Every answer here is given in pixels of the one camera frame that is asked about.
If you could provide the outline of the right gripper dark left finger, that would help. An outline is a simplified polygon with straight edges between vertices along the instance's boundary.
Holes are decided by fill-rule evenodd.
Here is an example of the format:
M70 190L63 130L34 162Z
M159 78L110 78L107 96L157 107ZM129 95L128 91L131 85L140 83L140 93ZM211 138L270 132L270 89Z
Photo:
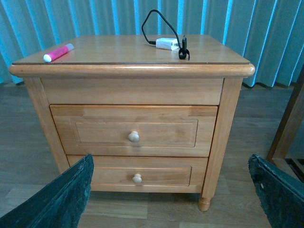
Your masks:
M0 218L2 228L76 228L91 193L94 162L86 155Z

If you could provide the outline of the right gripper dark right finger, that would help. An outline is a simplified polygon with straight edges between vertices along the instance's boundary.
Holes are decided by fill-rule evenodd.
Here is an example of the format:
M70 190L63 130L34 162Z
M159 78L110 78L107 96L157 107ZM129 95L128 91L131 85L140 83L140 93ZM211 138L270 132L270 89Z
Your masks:
M261 207L273 228L304 226L304 184L253 154L248 168Z

